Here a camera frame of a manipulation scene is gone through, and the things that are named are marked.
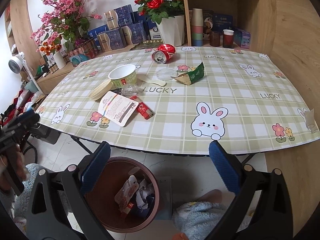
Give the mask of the person's left hand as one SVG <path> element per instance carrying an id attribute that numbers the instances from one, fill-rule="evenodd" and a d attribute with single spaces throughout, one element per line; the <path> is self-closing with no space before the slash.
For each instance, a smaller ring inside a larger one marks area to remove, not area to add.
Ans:
<path id="1" fill-rule="evenodd" d="M 1 152 L 1 191 L 13 190 L 17 196 L 20 196 L 24 190 L 23 181 L 28 177 L 29 172 L 19 146 L 8 146 Z"/>

